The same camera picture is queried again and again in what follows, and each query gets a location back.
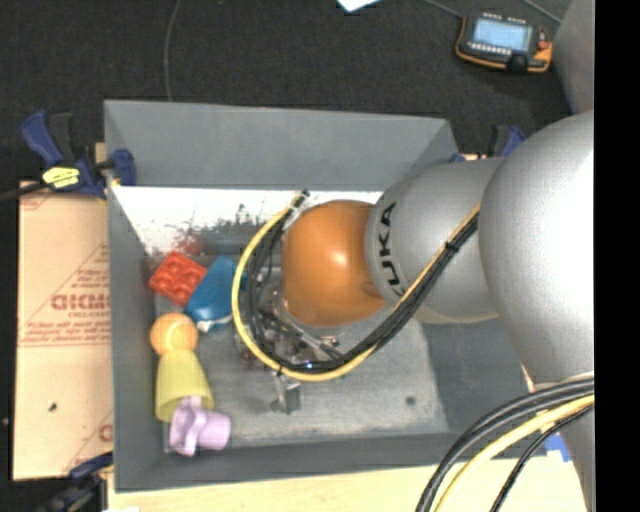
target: clamp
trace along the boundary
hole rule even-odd
[[[136,167],[129,151],[118,149],[108,160],[93,162],[89,151],[73,148],[71,121],[70,113],[47,116],[44,110],[39,110],[22,123],[25,142],[44,159],[45,186],[56,192],[77,192],[105,199],[107,182],[103,173],[107,169],[116,170],[121,185],[136,184]]]
[[[106,482],[99,473],[112,464],[113,452],[107,452],[73,468],[67,475],[70,486],[36,508],[35,512],[80,512],[86,510],[89,503],[105,510]]]

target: orange ball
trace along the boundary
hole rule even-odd
[[[198,329],[183,313],[165,313],[153,323],[149,340],[161,356],[174,350],[193,350],[198,345]]]

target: kuka logo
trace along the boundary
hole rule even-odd
[[[387,275],[387,283],[398,297],[402,297],[404,294],[404,288],[400,286],[400,278],[398,277],[398,272],[396,271],[396,267],[393,263],[393,259],[391,257],[391,247],[389,244],[389,238],[391,235],[391,213],[395,208],[396,203],[391,203],[387,206],[383,211],[380,217],[380,224],[386,226],[384,234],[378,232],[378,243],[380,244],[380,250],[378,255],[380,256],[380,264],[382,265],[383,274]]]

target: wire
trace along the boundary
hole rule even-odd
[[[496,441],[492,442],[484,450],[478,453],[473,459],[471,459],[465,466],[456,474],[451,484],[447,487],[444,494],[438,502],[435,512],[444,512],[447,510],[450,503],[453,501],[453,497],[462,483],[484,462],[492,459],[499,453],[506,450],[509,446],[524,439],[528,435],[532,434],[536,430],[539,430],[549,423],[556,422],[569,415],[572,415],[584,407],[592,405],[595,402],[593,394],[588,395],[577,400],[573,400],[569,403],[563,404],[555,409],[549,410],[535,418],[526,421],[522,425],[514,428],[510,432],[507,432]]]
[[[356,357],[354,361],[349,364],[345,364],[344,366],[330,372],[321,373],[321,374],[308,374],[304,372],[298,372],[289,370],[287,368],[283,368],[281,364],[271,359],[267,356],[260,348],[254,343],[253,339],[247,332],[244,323],[242,321],[242,316],[240,314],[240,304],[239,304],[239,291],[240,291],[240,282],[242,280],[242,274],[244,272],[244,268],[247,265],[247,261],[249,260],[251,253],[255,250],[256,246],[261,243],[262,238],[275,226],[277,223],[285,218],[287,214],[291,212],[291,207],[294,203],[299,200],[299,197],[296,197],[292,204],[278,214],[276,214],[272,219],[270,219],[256,234],[256,236],[249,242],[245,251],[242,253],[240,257],[240,261],[238,262],[238,267],[236,269],[236,273],[233,276],[233,284],[231,288],[231,309],[233,314],[233,320],[236,325],[236,329],[238,330],[238,334],[242,338],[242,341],[245,343],[247,348],[251,351],[251,353],[257,357],[262,363],[264,363],[269,368],[276,370],[283,375],[288,377],[292,377],[294,379],[298,379],[306,382],[321,382],[324,380],[334,379],[344,375],[345,373],[351,371],[353,368],[358,366],[362,361],[364,361],[370,354],[373,352],[373,348],[364,352],[360,356]]]
[[[587,413],[591,412],[594,409],[594,407],[595,407],[595,405],[590,405],[590,406],[585,407],[581,411],[578,411],[577,413],[565,418],[564,420],[559,421],[553,427],[551,427],[546,432],[541,434],[526,449],[526,451],[522,454],[522,456],[518,459],[518,462],[516,462],[516,465],[511,470],[511,473],[509,473],[509,476],[507,477],[506,482],[502,486],[502,489],[500,489],[500,493],[498,494],[498,497],[494,501],[494,503],[493,503],[493,505],[491,507],[491,510],[489,512],[498,512],[500,510],[500,508],[502,507],[505,499],[507,498],[507,495],[509,494],[509,491],[511,490],[511,488],[515,484],[516,479],[518,478],[518,475],[520,475],[520,473],[524,469],[525,464],[529,461],[531,456],[540,447],[540,445],[542,443],[544,443],[553,434],[558,432],[558,430],[566,427],[567,425],[570,425],[571,423],[573,423],[573,422],[579,420],[580,418],[582,418],[583,416],[585,416]]]
[[[249,350],[268,367],[287,376],[305,381],[324,381],[344,375],[360,365],[369,355],[382,348],[406,325],[418,309],[427,293],[435,284],[447,263],[459,251],[462,244],[476,231],[480,205],[476,205],[465,220],[455,229],[450,238],[441,246],[431,261],[403,294],[394,306],[391,314],[364,340],[345,354],[327,361],[307,361],[292,363],[277,353],[267,355],[264,329],[258,318],[257,303],[260,291],[256,293],[257,275],[279,241],[288,217],[302,202],[300,197],[265,224],[246,247],[238,264],[232,288],[232,310],[238,334]],[[247,295],[249,308],[249,327],[253,338],[247,331],[239,310],[238,294],[242,273],[247,267]]]
[[[176,17],[178,16],[178,10],[180,9],[180,4],[182,0],[176,0],[175,5],[173,6],[173,11],[171,13],[171,17],[169,18],[169,23],[167,24],[167,33],[164,38],[164,86],[167,92],[167,99],[169,101],[173,101],[173,94],[171,93],[171,80],[169,77],[169,48],[171,46],[171,33],[173,32],[173,25],[176,22]]]
[[[416,506],[416,512],[430,510],[440,485],[453,465],[479,442],[494,432],[511,427],[532,414],[562,405],[570,400],[582,398],[593,393],[593,377],[555,384],[540,391],[516,398],[480,418],[471,425],[451,446],[425,487]]]
[[[432,258],[423,272],[414,281],[412,286],[410,286],[410,288],[403,294],[396,306],[393,308],[391,314],[364,340],[360,341],[346,354],[343,354],[339,358],[335,358],[331,361],[308,361],[302,364],[293,364],[288,360],[280,358],[277,354],[274,354],[273,358],[278,361],[281,367],[286,367],[290,370],[301,370],[305,373],[313,373],[334,370],[351,362],[356,356],[359,356],[364,351],[369,350],[372,347],[374,348],[374,351],[384,347],[411,319],[448,262],[455,253],[459,251],[462,244],[475,232],[477,229],[478,213],[479,205],[476,205],[469,216],[460,224],[460,226],[458,226],[458,228],[456,228],[454,234]],[[266,257],[270,251],[273,250],[273,244],[278,240],[278,237],[279,233],[277,229],[272,234],[265,236],[265,239],[260,244],[260,249],[257,251],[256,257],[253,260],[255,265],[250,267],[248,271],[250,276],[255,276],[259,269],[264,265]],[[257,315],[255,314],[256,300],[253,299],[254,293],[251,286],[252,280],[249,279],[248,283],[247,292],[250,296],[249,310],[251,313],[250,326],[254,339],[258,340],[258,345],[264,350],[264,343],[261,342],[261,340],[264,339],[263,330],[257,319]]]

